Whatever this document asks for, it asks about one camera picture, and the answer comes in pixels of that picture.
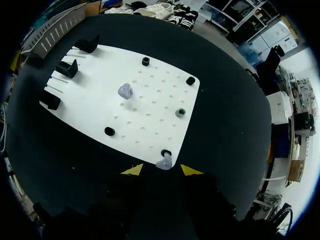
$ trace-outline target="office chair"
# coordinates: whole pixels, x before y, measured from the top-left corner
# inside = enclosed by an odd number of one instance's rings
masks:
[[[285,55],[281,46],[272,47],[266,60],[256,65],[256,73],[246,69],[256,83],[260,86],[264,94],[270,95],[279,91],[278,83],[276,82],[276,69],[281,61],[280,57]]]

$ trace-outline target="black bracket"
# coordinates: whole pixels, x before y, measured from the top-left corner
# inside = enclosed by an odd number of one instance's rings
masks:
[[[40,101],[48,106],[48,109],[57,110],[61,99],[46,90],[43,90]]]
[[[91,41],[79,39],[78,41],[75,42],[74,46],[76,48],[90,54],[97,48],[98,43],[99,43],[99,37],[100,37],[100,35],[96,36]]]
[[[62,75],[65,75],[66,77],[72,79],[76,73],[78,72],[78,63],[75,59],[73,63],[70,65],[69,63],[66,63],[64,61],[61,61],[58,63],[58,65],[55,67],[55,70]]]

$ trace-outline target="gray climbing hold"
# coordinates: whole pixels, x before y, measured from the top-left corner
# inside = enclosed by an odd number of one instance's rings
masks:
[[[157,161],[155,166],[162,170],[169,170],[172,167],[172,158],[168,152],[164,153],[164,158]]]
[[[179,108],[177,111],[175,111],[175,115],[178,118],[182,118],[185,114],[186,114],[186,110],[184,110],[183,108]]]
[[[132,97],[133,91],[132,91],[132,87],[130,86],[129,83],[125,83],[124,85],[122,85],[119,90],[118,90],[118,94],[128,100],[129,98]]]

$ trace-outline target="white board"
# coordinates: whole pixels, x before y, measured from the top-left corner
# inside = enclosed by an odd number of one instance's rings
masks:
[[[54,71],[45,90],[61,99],[53,115],[96,141],[122,153],[156,164],[161,150],[172,152],[172,166],[182,147],[200,82],[185,71],[149,57],[116,47],[98,45],[89,54],[72,48],[62,61],[78,63],[70,79]],[[193,85],[186,84],[189,77]],[[118,89],[130,84],[133,95],[125,100]],[[185,115],[178,118],[176,110]],[[105,134],[105,128],[115,135]]]

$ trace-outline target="black table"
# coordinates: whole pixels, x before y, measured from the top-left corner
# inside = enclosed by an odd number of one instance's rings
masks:
[[[9,101],[6,150],[26,194],[52,215],[65,206],[85,213],[105,195],[108,175],[142,162],[80,133],[39,104],[55,66],[76,40],[91,40],[98,34],[101,45],[151,56],[200,80],[174,168],[164,171],[146,163],[146,201],[128,238],[195,238],[176,177],[180,164],[212,173],[220,191],[236,206],[236,217],[242,219],[266,166],[271,136],[267,98],[245,70],[211,42],[139,15],[88,17],[43,61],[25,63]]]

